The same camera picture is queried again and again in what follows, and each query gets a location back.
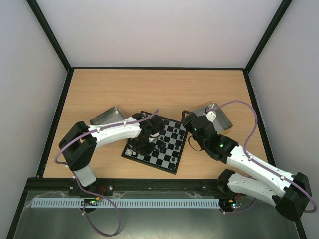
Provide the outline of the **black chess pieces pile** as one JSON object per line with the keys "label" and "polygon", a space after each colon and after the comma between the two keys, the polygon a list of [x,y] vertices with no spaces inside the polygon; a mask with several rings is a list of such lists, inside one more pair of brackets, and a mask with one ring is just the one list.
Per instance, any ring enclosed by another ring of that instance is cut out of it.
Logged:
{"label": "black chess pieces pile", "polygon": [[157,141],[156,150],[160,153],[166,153],[166,143],[163,141]]}

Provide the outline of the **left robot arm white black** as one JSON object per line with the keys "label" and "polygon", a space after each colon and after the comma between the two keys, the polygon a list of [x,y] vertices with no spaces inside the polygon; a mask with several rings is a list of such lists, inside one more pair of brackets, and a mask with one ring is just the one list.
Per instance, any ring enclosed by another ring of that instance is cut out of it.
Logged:
{"label": "left robot arm white black", "polygon": [[90,166],[94,151],[106,144],[128,139],[132,150],[147,156],[155,148],[153,141],[164,131],[164,120],[158,111],[144,116],[136,113],[131,117],[104,125],[86,125],[77,122],[59,143],[60,151],[54,161],[66,165],[81,186],[95,183],[96,176]]}

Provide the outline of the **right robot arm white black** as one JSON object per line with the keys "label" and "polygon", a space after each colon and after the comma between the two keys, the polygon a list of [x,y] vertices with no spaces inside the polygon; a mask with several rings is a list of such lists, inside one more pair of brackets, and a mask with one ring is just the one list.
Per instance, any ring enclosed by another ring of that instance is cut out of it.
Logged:
{"label": "right robot arm white black", "polygon": [[213,125],[215,118],[213,111],[201,116],[183,111],[181,123],[208,156],[249,174],[244,177],[224,170],[217,179],[218,191],[223,195],[231,192],[249,195],[270,204],[286,219],[298,221],[312,196],[308,177],[274,167],[231,138],[218,134]]}

